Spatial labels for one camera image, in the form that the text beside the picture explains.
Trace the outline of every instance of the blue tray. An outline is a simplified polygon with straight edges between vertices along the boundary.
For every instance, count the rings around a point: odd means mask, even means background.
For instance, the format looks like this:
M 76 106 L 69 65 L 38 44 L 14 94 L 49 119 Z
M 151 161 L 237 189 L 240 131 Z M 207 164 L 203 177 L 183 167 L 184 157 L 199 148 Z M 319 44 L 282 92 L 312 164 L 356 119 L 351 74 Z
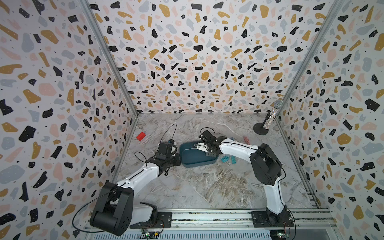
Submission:
M 197 150 L 194 145 L 201 141 L 185 142 L 179 147 L 180 161 L 184 167 L 198 167 L 216 162 L 217 157 L 207 157 L 205 152 Z

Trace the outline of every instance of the sparkly microphone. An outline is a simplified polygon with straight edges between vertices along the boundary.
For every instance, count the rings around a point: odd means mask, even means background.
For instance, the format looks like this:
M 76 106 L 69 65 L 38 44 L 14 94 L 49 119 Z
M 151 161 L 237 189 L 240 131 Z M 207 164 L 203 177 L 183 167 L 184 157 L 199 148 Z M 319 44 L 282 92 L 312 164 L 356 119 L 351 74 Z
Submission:
M 269 126 L 271 125 L 272 121 L 275 119 L 277 112 L 279 109 L 283 106 L 282 100 L 276 100 L 273 104 L 273 108 L 270 113 L 265 117 L 263 123 L 256 123 L 253 126 L 253 131 L 259 135 L 265 135 L 269 131 Z

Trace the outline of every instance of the mounting plate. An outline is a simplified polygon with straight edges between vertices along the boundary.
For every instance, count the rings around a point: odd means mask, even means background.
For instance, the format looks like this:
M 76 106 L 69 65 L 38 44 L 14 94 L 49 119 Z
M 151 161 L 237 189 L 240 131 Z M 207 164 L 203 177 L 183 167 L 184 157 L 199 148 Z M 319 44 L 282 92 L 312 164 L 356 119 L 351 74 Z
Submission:
M 254 211 L 251 212 L 253 227 L 284 227 L 284 223 L 286 222 L 290 227 L 293 227 L 293 221 L 289 220 L 290 215 L 283 215 L 283 219 L 277 225 L 272 225 L 269 222 L 268 215 L 266 211 Z
M 172 212 L 159 212 L 157 214 L 157 223 L 151 228 L 163 228 L 163 225 L 162 225 L 163 222 L 164 222 L 164 228 L 170 228 L 170 224 L 172 222 Z M 142 228 L 142 227 L 141 227 L 141 223 L 136 223 L 129 226 L 129 228 Z

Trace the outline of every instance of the red block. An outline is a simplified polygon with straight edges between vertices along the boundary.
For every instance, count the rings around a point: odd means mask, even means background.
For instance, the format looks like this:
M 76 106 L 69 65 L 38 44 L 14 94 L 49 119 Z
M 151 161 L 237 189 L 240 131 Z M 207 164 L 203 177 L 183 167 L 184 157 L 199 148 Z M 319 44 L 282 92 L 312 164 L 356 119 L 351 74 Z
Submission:
M 145 133 L 141 132 L 136 138 L 141 141 L 145 137 Z

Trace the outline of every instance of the white metal piece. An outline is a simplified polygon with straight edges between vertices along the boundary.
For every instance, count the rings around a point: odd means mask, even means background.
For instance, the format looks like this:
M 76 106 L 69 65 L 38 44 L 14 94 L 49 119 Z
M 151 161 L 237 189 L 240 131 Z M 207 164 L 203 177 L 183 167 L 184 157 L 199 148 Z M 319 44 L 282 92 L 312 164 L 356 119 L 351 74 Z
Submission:
M 139 222 L 146 222 L 151 217 L 153 208 L 145 204 L 133 205 L 131 223 L 136 224 Z
M 224 139 L 220 144 L 220 151 L 223 154 L 232 155 L 241 159 L 251 162 L 249 157 L 252 153 L 256 152 L 258 146 L 247 145 L 240 142 L 235 142 L 230 138 Z
M 124 188 L 132 188 L 135 192 L 139 192 L 150 181 L 159 176 L 159 166 L 154 163 L 146 163 L 139 170 L 129 177 L 118 181 L 117 184 Z
M 282 196 L 280 177 L 276 179 L 275 184 L 273 186 L 265 184 L 263 184 L 263 186 L 266 195 L 267 208 L 275 214 L 281 213 L 284 209 L 285 203 L 282 198 L 280 199 L 280 196 Z

